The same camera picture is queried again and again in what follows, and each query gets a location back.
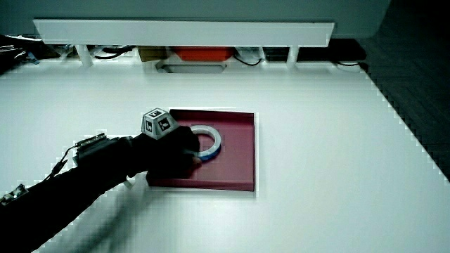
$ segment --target wire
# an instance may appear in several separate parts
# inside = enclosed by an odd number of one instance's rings
[[[65,163],[68,162],[67,160],[64,160],[64,159],[68,155],[69,150],[71,150],[77,146],[78,145],[74,145],[65,151],[63,158],[61,158],[61,160],[55,165],[55,167],[51,170],[51,173],[44,179],[44,181],[54,177],[56,174],[58,174],[61,171],[61,169],[64,167]]]
[[[112,55],[112,56],[95,56],[95,58],[101,59],[101,60],[110,60],[110,59],[113,59],[113,58],[121,56],[123,53],[132,51],[134,47],[135,46],[123,46],[123,47],[120,47],[120,48],[108,48],[108,47],[105,47],[105,48],[102,48],[103,52],[105,52],[105,53],[114,53],[114,55]]]
[[[356,65],[359,65],[359,63],[354,63],[354,64],[345,64],[345,63],[341,63],[341,62],[333,62],[333,63],[339,64],[339,65],[342,65],[342,66],[356,66]]]
[[[95,58],[100,59],[100,60],[110,60],[113,58],[116,58],[118,56],[121,56],[123,53],[116,53],[115,55],[112,56],[95,56]]]
[[[255,63],[255,64],[249,64],[249,63],[246,63],[246,62],[244,62],[243,60],[237,58],[236,55],[234,55],[233,57],[234,57],[236,60],[238,60],[238,61],[240,61],[240,62],[242,62],[242,63],[244,63],[245,65],[248,65],[248,66],[256,66],[256,65],[258,65],[258,64],[261,62],[261,60],[262,60],[262,59],[259,59],[257,63]]]

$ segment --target cable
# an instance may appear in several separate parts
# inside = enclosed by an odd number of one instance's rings
[[[71,149],[73,149],[73,148],[75,148],[75,147],[77,147],[77,146],[78,146],[78,145],[74,145],[74,146],[68,148],[68,149],[65,151],[65,154],[64,154],[63,158],[61,158],[61,160],[55,165],[55,167],[51,170],[51,173],[44,179],[44,181],[47,180],[47,179],[49,179],[49,178],[54,177],[56,174],[58,174],[58,173],[61,171],[61,169],[64,167],[65,163],[68,162],[67,160],[65,160],[65,161],[63,162],[63,160],[64,160],[65,157],[68,155],[69,150],[71,150]]]
[[[339,64],[339,65],[342,65],[342,66],[356,66],[356,65],[359,65],[359,63],[354,63],[354,64],[345,64],[345,63],[341,63],[341,62],[333,62],[333,63]]]
[[[135,46],[123,46],[120,48],[102,48],[102,51],[105,53],[114,53],[112,56],[95,56],[95,58],[100,60],[110,60],[113,58],[116,58],[118,56],[121,56],[123,53],[130,52],[133,50]]]
[[[249,64],[249,63],[246,63],[246,62],[242,61],[241,59],[237,58],[236,55],[234,55],[233,57],[234,57],[236,60],[238,60],[238,61],[240,61],[240,62],[242,62],[242,63],[244,63],[245,65],[248,65],[248,66],[256,66],[256,65],[258,65],[258,64],[261,62],[261,60],[262,60],[262,59],[259,59],[257,63],[255,63],[255,64]]]
[[[368,73],[368,64],[367,63],[358,62],[358,63],[355,63],[355,64],[345,64],[345,63],[341,63],[341,62],[338,62],[338,61],[332,61],[332,63],[338,64],[338,65],[342,65],[342,66],[356,66],[356,65],[359,65],[359,67],[362,70],[364,70],[364,72]]]
[[[95,58],[100,59],[100,60],[110,60],[113,58],[116,58],[118,56],[121,56],[123,53],[116,53],[115,55],[112,56],[95,56]]]

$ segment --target red tray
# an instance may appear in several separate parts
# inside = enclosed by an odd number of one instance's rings
[[[205,188],[217,190],[255,191],[255,117],[248,112],[213,112],[170,110],[182,126],[204,124],[221,135],[220,153],[203,162],[188,179],[152,179],[149,186]],[[213,141],[199,135],[200,149],[206,150]]]

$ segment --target human hand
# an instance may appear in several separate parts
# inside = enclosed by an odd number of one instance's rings
[[[138,161],[129,177],[148,171],[153,178],[188,178],[201,167],[201,160],[183,150],[198,152],[198,137],[187,126],[180,126],[159,140],[140,134],[131,140],[133,157]]]

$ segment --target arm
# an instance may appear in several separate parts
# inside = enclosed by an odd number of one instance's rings
[[[141,134],[136,138],[105,140],[78,167],[42,181],[17,200],[0,205],[3,239],[17,252],[31,252],[75,220],[100,195],[128,176],[162,164],[168,176],[178,176],[193,164],[182,148],[198,150],[195,135],[182,126],[166,140]],[[150,157],[159,162],[148,162]]]

